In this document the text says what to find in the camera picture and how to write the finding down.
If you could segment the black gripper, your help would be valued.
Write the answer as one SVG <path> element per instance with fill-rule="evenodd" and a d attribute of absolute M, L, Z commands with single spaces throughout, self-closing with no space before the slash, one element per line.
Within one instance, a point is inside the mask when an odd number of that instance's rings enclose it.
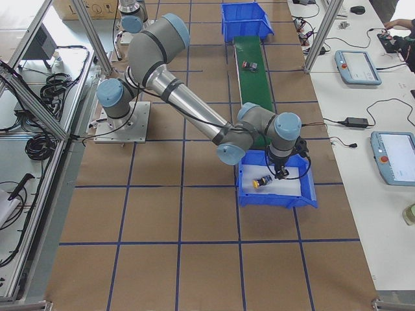
<path fill-rule="evenodd" d="M 289 171 L 285 168 L 285 165 L 292 151 L 293 148 L 287 150 L 280 150 L 274 147 L 267 148 L 267 157 L 274 164 L 274 176 L 276 179 L 285 179 L 289 175 Z"/>

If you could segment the person hand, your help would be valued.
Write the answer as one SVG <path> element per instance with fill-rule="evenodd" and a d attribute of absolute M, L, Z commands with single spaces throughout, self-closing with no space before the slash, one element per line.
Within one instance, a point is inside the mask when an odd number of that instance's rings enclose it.
<path fill-rule="evenodd" d="M 384 23 L 385 29 L 407 30 L 412 26 L 411 20 L 407 19 L 395 19 Z"/>

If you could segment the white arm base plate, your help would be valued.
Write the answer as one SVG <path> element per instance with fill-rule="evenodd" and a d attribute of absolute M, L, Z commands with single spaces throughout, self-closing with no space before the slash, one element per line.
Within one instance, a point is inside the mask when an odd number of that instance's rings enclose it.
<path fill-rule="evenodd" d="M 131 101 L 130 113 L 121 119 L 107 116 L 101 109 L 93 137 L 95 143 L 145 143 L 147 139 L 148 120 L 151 103 L 149 101 Z"/>

